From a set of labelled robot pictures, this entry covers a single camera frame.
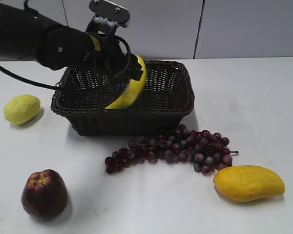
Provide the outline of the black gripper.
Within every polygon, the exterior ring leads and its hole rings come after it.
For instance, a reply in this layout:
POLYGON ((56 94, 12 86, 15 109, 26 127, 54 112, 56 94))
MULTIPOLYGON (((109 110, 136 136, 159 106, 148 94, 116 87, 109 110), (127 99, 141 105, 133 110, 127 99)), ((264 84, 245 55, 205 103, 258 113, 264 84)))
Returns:
POLYGON ((45 30, 45 67, 91 69, 97 67, 112 73, 111 83, 139 81, 143 74, 138 57, 128 59, 115 36, 79 31, 68 26, 50 26, 45 30))

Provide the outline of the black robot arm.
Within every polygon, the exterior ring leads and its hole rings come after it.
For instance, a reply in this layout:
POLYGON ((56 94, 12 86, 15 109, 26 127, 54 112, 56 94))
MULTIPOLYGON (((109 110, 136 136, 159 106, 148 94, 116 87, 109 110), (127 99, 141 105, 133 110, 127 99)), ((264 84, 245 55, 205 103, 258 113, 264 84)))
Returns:
POLYGON ((94 70, 115 82, 139 81, 146 73, 142 59, 115 34, 127 27, 130 13, 107 0, 92 0, 93 13, 85 31, 58 23, 29 7, 0 3, 0 57, 34 60, 57 71, 65 67, 94 70))

